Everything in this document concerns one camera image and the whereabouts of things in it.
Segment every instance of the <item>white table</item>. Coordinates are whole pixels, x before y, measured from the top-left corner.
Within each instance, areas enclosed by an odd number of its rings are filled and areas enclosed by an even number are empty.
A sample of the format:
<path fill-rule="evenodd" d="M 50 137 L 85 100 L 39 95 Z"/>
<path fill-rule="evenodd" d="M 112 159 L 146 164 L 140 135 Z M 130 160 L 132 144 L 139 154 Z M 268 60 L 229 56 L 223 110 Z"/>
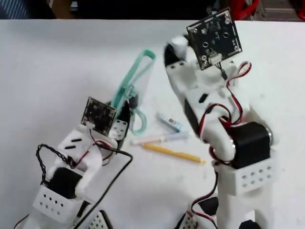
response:
<path fill-rule="evenodd" d="M 108 101 L 138 53 L 157 55 L 142 109 L 146 135 L 167 133 L 154 118 L 163 112 L 188 126 L 163 66 L 166 41 L 190 21 L 0 21 L 0 228 L 10 229 L 31 210 L 41 180 L 39 143 L 57 144 L 79 123 L 88 96 Z M 241 79 L 249 96 L 273 116 L 281 138 L 274 185 L 275 228 L 305 226 L 305 24 L 237 22 L 251 72 Z M 101 208 L 116 229 L 171 229 L 186 205 L 208 192 L 213 170 L 131 147 L 134 162 L 115 182 Z M 210 161 L 194 138 L 163 146 Z M 46 164 L 54 156 L 44 153 Z M 117 156 L 88 191 L 97 199 L 126 162 Z"/>

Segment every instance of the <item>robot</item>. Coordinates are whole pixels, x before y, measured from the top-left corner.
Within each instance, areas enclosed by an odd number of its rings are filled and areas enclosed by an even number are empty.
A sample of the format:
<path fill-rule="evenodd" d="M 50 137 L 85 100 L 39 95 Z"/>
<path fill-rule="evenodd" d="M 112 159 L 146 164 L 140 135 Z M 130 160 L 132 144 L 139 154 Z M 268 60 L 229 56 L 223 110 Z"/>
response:
<path fill-rule="evenodd" d="M 270 119 L 239 86 L 252 64 L 236 67 L 230 61 L 242 51 L 230 10 L 187 31 L 166 45 L 164 65 L 192 129 L 210 145 L 216 181 L 209 194 L 189 205 L 176 229 L 273 229 L 278 139 Z M 255 220 L 246 220 L 251 211 Z"/>
<path fill-rule="evenodd" d="M 271 120 L 257 104 L 249 102 L 239 86 L 239 78 L 252 65 L 243 62 L 236 67 L 230 61 L 242 52 L 230 11 L 211 15 L 188 26 L 187 31 L 188 35 L 173 38 L 166 45 L 164 65 L 192 129 L 210 145 L 216 179 L 210 193 L 188 206 L 176 228 L 273 229 L 272 183 L 278 138 Z M 97 208 L 111 184 L 91 208 L 85 190 L 113 152 L 130 156 L 119 148 L 127 133 L 130 110 L 138 104 L 132 98 L 136 96 L 127 97 L 129 102 L 120 109 L 120 115 L 111 106 L 89 98 L 81 124 L 58 150 L 38 146 L 42 185 L 24 229 L 112 228 L 105 213 Z M 106 120 L 99 119 L 101 113 L 107 114 Z M 114 131 L 118 129 L 122 136 Z M 111 132 L 119 139 L 109 137 Z M 40 157 L 44 147 L 59 156 L 48 171 Z M 255 213 L 254 220 L 246 219 L 250 211 Z"/>
<path fill-rule="evenodd" d="M 128 129 L 139 135 L 146 128 L 146 117 L 138 108 L 143 88 L 137 84 L 140 79 L 145 83 L 154 60 L 152 51 L 143 50 L 110 102 L 104 104 L 89 97 L 81 123 L 57 149 L 46 144 L 38 146 L 36 157 L 42 170 L 41 186 L 31 213 L 19 221 L 14 229 L 23 221 L 23 229 L 112 229 L 107 214 L 98 205 L 133 159 L 131 154 L 120 150 Z M 133 129 L 135 115 L 142 121 L 139 130 Z M 41 158 L 43 148 L 57 155 L 54 164 L 48 169 Z M 115 154 L 128 156 L 130 160 L 97 202 L 91 203 L 86 198 L 86 189 Z"/>

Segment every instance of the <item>yellow pencil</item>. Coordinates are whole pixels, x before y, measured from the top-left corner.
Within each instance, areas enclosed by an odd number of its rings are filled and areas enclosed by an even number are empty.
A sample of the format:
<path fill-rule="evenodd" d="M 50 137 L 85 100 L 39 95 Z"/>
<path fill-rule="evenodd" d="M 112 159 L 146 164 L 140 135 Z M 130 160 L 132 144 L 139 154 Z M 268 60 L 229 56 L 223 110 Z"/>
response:
<path fill-rule="evenodd" d="M 162 148 L 162 147 L 155 146 L 155 145 L 150 145 L 150 144 L 144 144 L 143 147 L 146 148 L 146 149 L 150 149 L 150 150 L 159 152 L 159 153 L 169 154 L 169 155 L 172 155 L 172 156 L 183 158 L 183 159 L 186 159 L 186 160 L 189 160 L 189 161 L 194 161 L 194 162 L 203 163 L 203 164 L 206 163 L 206 161 L 202 160 L 200 157 L 190 155 L 190 154 L 187 154 L 187 153 L 174 152 L 170 149 L 166 149 L 166 148 Z"/>

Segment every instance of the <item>red object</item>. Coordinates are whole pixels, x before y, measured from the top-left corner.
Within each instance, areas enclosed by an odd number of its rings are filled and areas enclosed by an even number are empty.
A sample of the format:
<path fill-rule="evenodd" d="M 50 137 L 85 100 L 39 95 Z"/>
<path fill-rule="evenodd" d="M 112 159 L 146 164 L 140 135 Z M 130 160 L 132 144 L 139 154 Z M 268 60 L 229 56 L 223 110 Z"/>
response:
<path fill-rule="evenodd" d="M 305 21 L 305 0 L 302 1 L 302 8 L 298 14 L 299 18 Z"/>
<path fill-rule="evenodd" d="M 258 3 L 259 0 L 253 0 L 252 5 L 244 9 L 244 5 L 245 5 L 244 0 L 231 0 L 230 8 L 234 20 L 244 20 L 247 17 L 249 17 L 251 14 L 255 12 Z"/>

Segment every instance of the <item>circuit board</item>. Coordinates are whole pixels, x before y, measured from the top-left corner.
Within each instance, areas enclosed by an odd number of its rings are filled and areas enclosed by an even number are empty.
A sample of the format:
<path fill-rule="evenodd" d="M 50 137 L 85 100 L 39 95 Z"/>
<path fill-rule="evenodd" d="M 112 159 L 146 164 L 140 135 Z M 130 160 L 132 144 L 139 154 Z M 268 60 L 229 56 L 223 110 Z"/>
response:
<path fill-rule="evenodd" d="M 229 8 L 186 29 L 201 70 L 243 51 Z"/>
<path fill-rule="evenodd" d="M 94 124 L 94 130 L 102 135 L 108 136 L 112 127 L 116 114 L 116 109 L 101 103 L 100 101 L 88 98 L 81 124 L 86 125 L 87 122 Z"/>

